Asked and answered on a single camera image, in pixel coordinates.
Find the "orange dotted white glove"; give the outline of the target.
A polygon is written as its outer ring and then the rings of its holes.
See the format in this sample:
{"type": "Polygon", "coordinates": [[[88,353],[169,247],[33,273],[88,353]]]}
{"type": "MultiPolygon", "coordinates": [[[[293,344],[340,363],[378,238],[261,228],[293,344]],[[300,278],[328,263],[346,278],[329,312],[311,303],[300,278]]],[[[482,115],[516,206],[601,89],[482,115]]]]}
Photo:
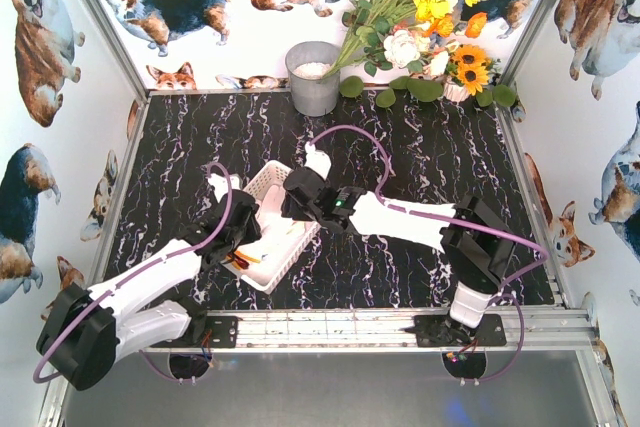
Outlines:
{"type": "Polygon", "coordinates": [[[297,239],[305,233],[305,224],[285,218],[281,214],[285,190],[278,185],[271,186],[261,203],[259,222],[261,225],[262,245],[260,259],[265,261],[273,252],[281,248],[283,243],[297,239]]]}

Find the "white storage basket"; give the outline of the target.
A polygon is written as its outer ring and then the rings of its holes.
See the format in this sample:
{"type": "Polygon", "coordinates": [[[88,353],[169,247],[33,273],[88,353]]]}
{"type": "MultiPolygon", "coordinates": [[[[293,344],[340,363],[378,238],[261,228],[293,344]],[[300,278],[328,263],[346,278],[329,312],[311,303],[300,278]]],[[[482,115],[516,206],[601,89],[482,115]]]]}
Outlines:
{"type": "Polygon", "coordinates": [[[261,238],[240,246],[235,257],[223,263],[240,280],[265,294],[276,288],[320,229],[316,222],[281,216],[284,181],[290,173],[289,167],[270,160],[243,188],[258,204],[261,238]]]}

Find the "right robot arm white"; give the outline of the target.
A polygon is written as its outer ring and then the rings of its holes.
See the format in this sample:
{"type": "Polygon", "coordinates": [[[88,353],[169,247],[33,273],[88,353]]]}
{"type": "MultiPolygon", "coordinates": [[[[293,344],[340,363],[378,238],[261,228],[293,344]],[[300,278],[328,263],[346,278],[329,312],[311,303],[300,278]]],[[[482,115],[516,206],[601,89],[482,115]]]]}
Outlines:
{"type": "Polygon", "coordinates": [[[364,188],[333,188],[308,167],[293,170],[284,190],[286,218],[314,221],[333,233],[391,237],[443,252],[458,280],[449,317],[467,328],[480,325],[502,291],[515,237],[477,197],[453,206],[381,201],[364,188]]]}

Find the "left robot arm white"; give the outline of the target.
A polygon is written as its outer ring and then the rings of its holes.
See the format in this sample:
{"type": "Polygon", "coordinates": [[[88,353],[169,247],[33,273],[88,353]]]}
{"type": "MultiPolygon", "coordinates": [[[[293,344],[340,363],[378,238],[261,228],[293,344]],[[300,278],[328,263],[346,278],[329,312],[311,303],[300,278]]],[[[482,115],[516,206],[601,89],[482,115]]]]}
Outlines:
{"type": "Polygon", "coordinates": [[[258,210],[253,196],[233,189],[137,266],[88,288],[71,283],[62,289],[36,342],[43,363],[84,391],[130,354],[183,337],[193,313],[176,300],[152,301],[259,240],[258,210]]]}

